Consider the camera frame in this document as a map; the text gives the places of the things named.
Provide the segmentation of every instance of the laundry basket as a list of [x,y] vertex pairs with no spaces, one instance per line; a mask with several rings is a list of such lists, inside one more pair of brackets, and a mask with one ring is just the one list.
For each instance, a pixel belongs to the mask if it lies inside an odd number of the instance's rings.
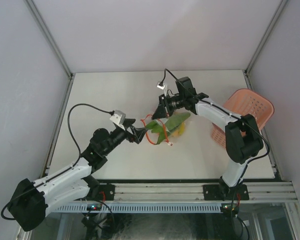
[[[251,114],[255,117],[259,130],[274,113],[273,104],[249,89],[237,90],[223,105],[226,109],[240,115]],[[211,137],[225,148],[225,133],[213,124]]]

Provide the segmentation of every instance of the white wall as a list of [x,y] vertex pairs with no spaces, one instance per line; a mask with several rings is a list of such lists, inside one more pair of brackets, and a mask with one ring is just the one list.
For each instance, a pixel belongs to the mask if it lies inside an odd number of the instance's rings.
[[[20,180],[39,177],[67,82],[24,2],[0,1],[0,211]],[[17,227],[0,217],[0,240]]]
[[253,68],[252,84],[275,106],[267,130],[300,201],[300,0],[288,4]]
[[77,72],[245,69],[280,0],[35,0]]

